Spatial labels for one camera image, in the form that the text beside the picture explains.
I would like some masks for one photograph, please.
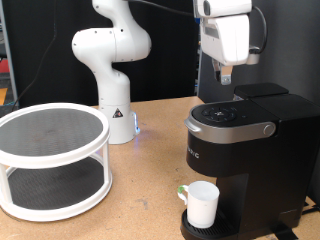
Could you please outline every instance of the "round mesh rack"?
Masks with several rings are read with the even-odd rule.
[[[46,222],[94,207],[112,185],[108,139],[107,118],[83,105],[43,104],[1,118],[2,209]]]
[[[108,137],[108,122],[96,109],[67,103],[24,108],[0,119],[0,162],[57,167],[87,157]]]
[[[0,150],[20,156],[66,153],[92,142],[102,129],[96,116],[75,109],[32,112],[0,127]]]

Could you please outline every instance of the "table surface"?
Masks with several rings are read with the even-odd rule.
[[[197,180],[215,182],[186,162],[183,121],[201,103],[197,97],[132,103],[141,133],[129,143],[110,145],[113,185],[105,199],[81,215],[48,223],[0,211],[0,239],[183,240],[180,219],[186,207],[177,187]],[[304,215],[294,232],[300,239],[320,240],[320,213]],[[273,235],[259,238],[270,239],[276,240]]]

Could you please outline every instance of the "mug handle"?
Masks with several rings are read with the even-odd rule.
[[[182,193],[182,191],[188,192],[188,189],[189,189],[189,187],[187,185],[181,185],[180,187],[178,187],[178,196],[179,196],[179,198],[181,198],[184,201],[185,205],[188,204],[188,200],[187,200],[186,196]]]

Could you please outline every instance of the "drip tray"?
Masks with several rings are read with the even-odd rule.
[[[56,168],[17,168],[9,176],[12,201],[31,210],[54,210],[77,204],[104,184],[103,166],[94,158]]]
[[[181,232],[185,239],[237,239],[237,232],[228,222],[224,214],[218,209],[214,224],[210,228],[196,228],[192,226],[187,219],[187,210],[182,214]]]

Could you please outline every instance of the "coffee maker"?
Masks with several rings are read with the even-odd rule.
[[[272,84],[239,86],[235,94],[243,100],[196,106],[185,120],[187,163],[217,177],[220,190],[212,227],[195,228],[187,210],[182,214],[187,240],[280,239],[301,218],[319,150],[320,107]]]

